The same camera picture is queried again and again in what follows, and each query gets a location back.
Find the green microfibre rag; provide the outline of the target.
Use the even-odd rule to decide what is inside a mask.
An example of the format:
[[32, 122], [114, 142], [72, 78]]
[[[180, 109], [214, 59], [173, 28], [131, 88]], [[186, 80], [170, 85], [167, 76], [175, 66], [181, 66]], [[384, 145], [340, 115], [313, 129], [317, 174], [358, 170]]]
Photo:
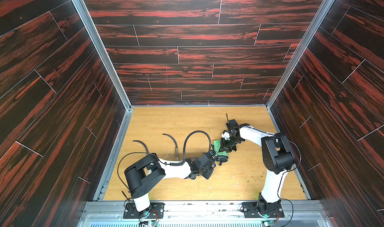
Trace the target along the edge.
[[221, 151], [221, 140], [214, 141], [214, 150], [216, 152], [216, 156], [228, 156], [226, 151]]

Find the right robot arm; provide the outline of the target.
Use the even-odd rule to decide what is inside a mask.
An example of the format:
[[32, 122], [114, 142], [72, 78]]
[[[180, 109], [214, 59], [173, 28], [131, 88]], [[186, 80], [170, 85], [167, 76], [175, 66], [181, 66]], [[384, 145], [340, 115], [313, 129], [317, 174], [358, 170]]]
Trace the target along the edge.
[[228, 161], [228, 153], [237, 150], [237, 145], [250, 141], [262, 149], [263, 163], [267, 176], [263, 190], [259, 193], [256, 213], [262, 218], [283, 217], [281, 191], [286, 174], [295, 163], [295, 155], [288, 140], [280, 133], [261, 131], [249, 124], [239, 125], [236, 120], [226, 123], [227, 130], [222, 138], [215, 142], [216, 161], [220, 164]]

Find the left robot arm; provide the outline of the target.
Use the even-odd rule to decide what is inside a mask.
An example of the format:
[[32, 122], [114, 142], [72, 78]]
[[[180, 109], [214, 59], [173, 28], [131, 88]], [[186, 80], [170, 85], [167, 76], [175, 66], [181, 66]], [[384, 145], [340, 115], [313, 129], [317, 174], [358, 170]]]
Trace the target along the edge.
[[191, 179], [198, 176], [209, 179], [216, 167], [212, 154], [204, 153], [197, 159], [186, 159], [181, 162], [165, 161], [155, 153], [149, 153], [136, 163], [125, 169], [131, 198], [140, 214], [150, 211], [149, 192], [163, 179]]

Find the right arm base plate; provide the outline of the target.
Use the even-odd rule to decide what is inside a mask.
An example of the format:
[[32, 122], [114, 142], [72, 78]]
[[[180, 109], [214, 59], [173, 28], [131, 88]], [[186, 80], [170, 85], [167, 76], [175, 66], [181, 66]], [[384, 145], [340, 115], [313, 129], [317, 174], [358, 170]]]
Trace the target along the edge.
[[240, 211], [245, 218], [283, 218], [285, 216], [281, 201], [267, 203], [265, 201], [243, 202]]

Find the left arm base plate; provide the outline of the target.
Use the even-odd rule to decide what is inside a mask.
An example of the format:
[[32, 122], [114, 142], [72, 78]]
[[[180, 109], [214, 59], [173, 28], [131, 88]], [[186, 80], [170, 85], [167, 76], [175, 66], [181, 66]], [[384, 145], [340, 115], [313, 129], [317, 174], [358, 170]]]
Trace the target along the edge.
[[165, 203], [150, 202], [150, 206], [138, 211], [134, 203], [126, 203], [123, 219], [162, 219], [164, 217]]

